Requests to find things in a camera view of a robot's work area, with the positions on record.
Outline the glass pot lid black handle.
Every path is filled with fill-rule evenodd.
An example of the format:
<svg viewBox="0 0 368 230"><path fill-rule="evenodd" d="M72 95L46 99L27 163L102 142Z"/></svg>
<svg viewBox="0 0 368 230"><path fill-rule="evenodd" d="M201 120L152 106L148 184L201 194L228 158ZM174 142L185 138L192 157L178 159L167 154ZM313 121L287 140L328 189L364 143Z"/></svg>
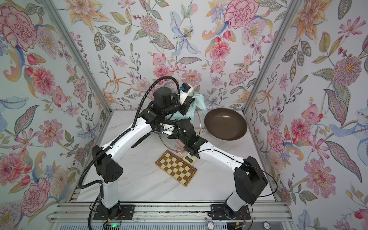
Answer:
<svg viewBox="0 0 368 230"><path fill-rule="evenodd" d="M170 120L158 127L158 133L164 134L168 139L179 140L184 144L183 149L194 156L207 140L200 137L191 122L191 118Z"/></svg>

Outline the light green cloth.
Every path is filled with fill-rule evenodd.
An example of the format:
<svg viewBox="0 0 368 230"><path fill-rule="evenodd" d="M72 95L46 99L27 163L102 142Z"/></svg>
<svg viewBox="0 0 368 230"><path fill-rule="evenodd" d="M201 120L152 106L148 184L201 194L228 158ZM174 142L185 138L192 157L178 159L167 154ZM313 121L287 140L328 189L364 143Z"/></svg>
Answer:
<svg viewBox="0 0 368 230"><path fill-rule="evenodd" d="M180 112L175 112L173 115L169 116L170 120L181 120L181 119L186 119L186 118L191 118L191 120L193 120L195 111L197 109L202 111L203 116L207 114L208 111L207 111L207 106L205 103L205 97L202 94L199 94L193 91L188 95L187 98L189 97L194 99L194 102L191 103L186 114L182 115Z"/></svg>

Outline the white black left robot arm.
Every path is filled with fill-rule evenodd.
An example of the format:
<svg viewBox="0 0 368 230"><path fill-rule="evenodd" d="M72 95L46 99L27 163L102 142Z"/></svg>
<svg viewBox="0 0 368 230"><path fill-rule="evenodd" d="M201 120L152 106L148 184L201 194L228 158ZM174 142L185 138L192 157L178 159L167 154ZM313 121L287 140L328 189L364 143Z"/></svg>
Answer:
<svg viewBox="0 0 368 230"><path fill-rule="evenodd" d="M138 109L133 123L118 137L103 147L92 149L93 163L97 174L101 177L101 203L107 210L118 207L116 180L123 174L123 168L118 163L127 150L143 142L152 131L166 134L169 139L180 140L185 150L195 153L191 137L197 137L189 118L171 120L169 117L176 112L185 115L194 102L191 95L193 87L184 83L178 93L172 93L170 88L161 87L154 92L154 100L145 109Z"/></svg>

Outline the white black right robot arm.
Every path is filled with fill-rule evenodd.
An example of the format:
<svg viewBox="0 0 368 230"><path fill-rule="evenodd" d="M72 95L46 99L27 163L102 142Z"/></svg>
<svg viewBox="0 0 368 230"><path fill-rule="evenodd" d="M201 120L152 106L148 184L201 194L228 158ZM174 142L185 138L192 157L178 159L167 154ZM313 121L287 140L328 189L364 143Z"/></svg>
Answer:
<svg viewBox="0 0 368 230"><path fill-rule="evenodd" d="M226 211L236 212L245 205L253 205L268 185L267 178L258 161L249 156L246 159L231 155L196 134L190 119L169 121L156 128L169 139L179 140L184 150L192 156L211 162L233 174L234 191L226 199Z"/></svg>

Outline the yellow blue calculator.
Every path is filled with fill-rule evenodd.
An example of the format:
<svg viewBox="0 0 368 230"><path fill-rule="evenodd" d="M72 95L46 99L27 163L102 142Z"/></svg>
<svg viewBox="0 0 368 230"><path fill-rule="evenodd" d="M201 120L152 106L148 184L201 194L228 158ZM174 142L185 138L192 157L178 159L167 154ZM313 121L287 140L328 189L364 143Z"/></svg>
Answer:
<svg viewBox="0 0 368 230"><path fill-rule="evenodd" d="M187 154L187 155L185 155L182 159L183 159L186 163L188 163L189 165L194 165L198 158L197 158L196 156L192 156L192 155L190 155L190 154Z"/></svg>

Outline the wooden chessboard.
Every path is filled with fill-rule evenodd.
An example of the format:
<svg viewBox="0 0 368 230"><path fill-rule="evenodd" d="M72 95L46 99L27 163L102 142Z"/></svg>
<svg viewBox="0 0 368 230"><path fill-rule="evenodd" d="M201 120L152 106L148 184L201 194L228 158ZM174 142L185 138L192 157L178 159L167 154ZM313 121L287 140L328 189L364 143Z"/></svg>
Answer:
<svg viewBox="0 0 368 230"><path fill-rule="evenodd" d="M165 151L155 164L184 187L190 184L197 172L196 168L169 150Z"/></svg>

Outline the black frying pan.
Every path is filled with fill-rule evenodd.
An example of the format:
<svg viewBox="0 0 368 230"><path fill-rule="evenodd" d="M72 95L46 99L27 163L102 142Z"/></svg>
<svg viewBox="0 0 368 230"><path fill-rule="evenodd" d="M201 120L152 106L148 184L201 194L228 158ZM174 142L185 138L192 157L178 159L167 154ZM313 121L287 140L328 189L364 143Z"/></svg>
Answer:
<svg viewBox="0 0 368 230"><path fill-rule="evenodd" d="M138 141L136 141L131 148L135 148L138 145L140 145L147 137L149 137L151 135L151 133L147 133L146 135L144 135L143 137L141 137Z"/></svg>

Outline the brown frying pan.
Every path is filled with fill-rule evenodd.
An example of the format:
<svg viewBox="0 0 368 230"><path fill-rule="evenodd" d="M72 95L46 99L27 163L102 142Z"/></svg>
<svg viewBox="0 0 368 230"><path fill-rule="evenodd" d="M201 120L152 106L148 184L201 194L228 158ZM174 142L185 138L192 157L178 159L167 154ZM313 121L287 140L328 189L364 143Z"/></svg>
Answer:
<svg viewBox="0 0 368 230"><path fill-rule="evenodd" d="M248 130L245 118L240 113L227 108L209 111L204 118L204 124L212 136L225 141L238 140Z"/></svg>

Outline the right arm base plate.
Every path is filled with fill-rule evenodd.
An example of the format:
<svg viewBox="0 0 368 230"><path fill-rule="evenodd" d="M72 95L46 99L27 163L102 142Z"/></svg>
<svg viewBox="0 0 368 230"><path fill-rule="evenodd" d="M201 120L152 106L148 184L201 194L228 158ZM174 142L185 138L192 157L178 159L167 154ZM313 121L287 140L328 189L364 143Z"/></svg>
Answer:
<svg viewBox="0 0 368 230"><path fill-rule="evenodd" d="M242 206L239 211L233 211L225 204L212 204L208 216L213 220L249 220L251 212L247 205Z"/></svg>

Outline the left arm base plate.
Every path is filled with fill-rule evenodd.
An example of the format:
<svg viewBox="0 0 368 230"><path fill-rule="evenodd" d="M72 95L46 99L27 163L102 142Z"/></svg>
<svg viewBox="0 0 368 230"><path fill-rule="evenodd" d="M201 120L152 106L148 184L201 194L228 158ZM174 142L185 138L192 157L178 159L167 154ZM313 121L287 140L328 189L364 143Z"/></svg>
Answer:
<svg viewBox="0 0 368 230"><path fill-rule="evenodd" d="M98 205L93 220L132 220L135 205L116 204L108 209L103 205Z"/></svg>

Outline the aluminium corner frame left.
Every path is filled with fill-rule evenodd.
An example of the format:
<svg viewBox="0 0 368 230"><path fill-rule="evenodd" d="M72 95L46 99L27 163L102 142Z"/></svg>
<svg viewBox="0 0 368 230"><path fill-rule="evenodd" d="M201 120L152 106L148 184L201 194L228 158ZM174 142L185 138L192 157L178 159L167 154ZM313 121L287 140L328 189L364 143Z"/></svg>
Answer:
<svg viewBox="0 0 368 230"><path fill-rule="evenodd" d="M94 91L97 99L100 102L101 107L106 110L106 113L110 115L112 113L111 106L107 103L105 97L101 89L99 88L95 78L93 77L92 72L90 71L87 63L85 62L84 58L82 57L78 46L74 42L69 30L67 29L64 21L62 20L60 14L58 13L54 3L52 1L43 1L41 0L41 5L46 9L50 19L56 25L56 29L60 32L61 38L66 42L68 48L71 50L71 54L73 59L75 60L76 64L81 68L82 72L84 73L88 83L90 84L92 90Z"/></svg>

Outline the aluminium corner frame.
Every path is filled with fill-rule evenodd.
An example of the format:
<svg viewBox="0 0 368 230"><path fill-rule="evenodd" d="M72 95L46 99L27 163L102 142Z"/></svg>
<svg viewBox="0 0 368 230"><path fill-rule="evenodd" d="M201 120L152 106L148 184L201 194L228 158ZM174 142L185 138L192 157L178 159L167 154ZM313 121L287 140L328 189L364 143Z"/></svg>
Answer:
<svg viewBox="0 0 368 230"><path fill-rule="evenodd" d="M106 110L106 113L110 115L112 113L111 106L107 103L105 97L101 89L99 88L95 78L93 77L92 72L90 71L87 63L85 62L84 58L82 57L78 46L74 42L69 30L67 29L64 21L62 20L60 14L58 13L54 3L52 1L43 1L41 0L41 5L46 9L50 19L56 25L56 29L60 32L61 38L66 42L68 48L71 50L71 54L73 59L75 60L76 64L81 68L82 72L84 73L88 83L90 84L92 90L94 91L97 99L100 102L101 107Z"/></svg>
<svg viewBox="0 0 368 230"><path fill-rule="evenodd" d="M248 97L248 100L245 104L243 115L246 116L246 113L251 109L251 105L253 100L255 99L257 95L257 90L260 87L263 78L265 77L268 69L271 67L271 65L274 62L275 56L278 52L278 50L281 47L282 41L286 36L286 33L291 25L291 21L294 19L294 17L297 14L298 8L300 6L299 1L290 1L290 5L286 10L285 16L282 20L282 23L280 24L280 28L278 31L277 36L274 39L274 42L272 43L269 52L265 56L264 64L260 69L259 75L256 78L255 84L252 87L251 93Z"/></svg>

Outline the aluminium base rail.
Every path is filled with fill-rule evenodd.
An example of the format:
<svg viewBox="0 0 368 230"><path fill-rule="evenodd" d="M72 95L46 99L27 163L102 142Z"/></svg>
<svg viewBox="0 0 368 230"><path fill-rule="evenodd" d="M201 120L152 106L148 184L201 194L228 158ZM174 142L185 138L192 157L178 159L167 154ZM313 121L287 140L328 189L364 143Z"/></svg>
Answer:
<svg viewBox="0 0 368 230"><path fill-rule="evenodd" d="M89 203L58 205L47 217L48 230L294 230L284 203L257 202L241 208L234 219L220 217L219 202L128 202L107 221Z"/></svg>

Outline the aluminium corner frame right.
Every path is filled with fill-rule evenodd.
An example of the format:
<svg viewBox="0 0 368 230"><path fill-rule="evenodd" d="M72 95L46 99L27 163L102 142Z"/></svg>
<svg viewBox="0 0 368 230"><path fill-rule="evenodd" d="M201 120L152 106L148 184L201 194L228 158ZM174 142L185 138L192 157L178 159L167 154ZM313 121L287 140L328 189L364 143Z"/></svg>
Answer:
<svg viewBox="0 0 368 230"><path fill-rule="evenodd" d="M298 8L300 6L299 1L290 1L290 5L286 10L285 16L282 20L282 23L280 24L280 28L278 31L277 36L274 39L274 42L272 43L269 52L265 56L264 64L260 69L259 75L256 78L255 84L252 87L251 93L248 97L248 100L245 104L243 115L246 116L246 113L251 109L251 105L253 100L255 99L257 95L257 90L260 87L263 78L265 77L268 69L271 67L271 65L274 62L275 56L278 52L278 50L281 47L282 41L286 36L286 33L291 25L291 21L294 19L294 17L297 14Z"/></svg>

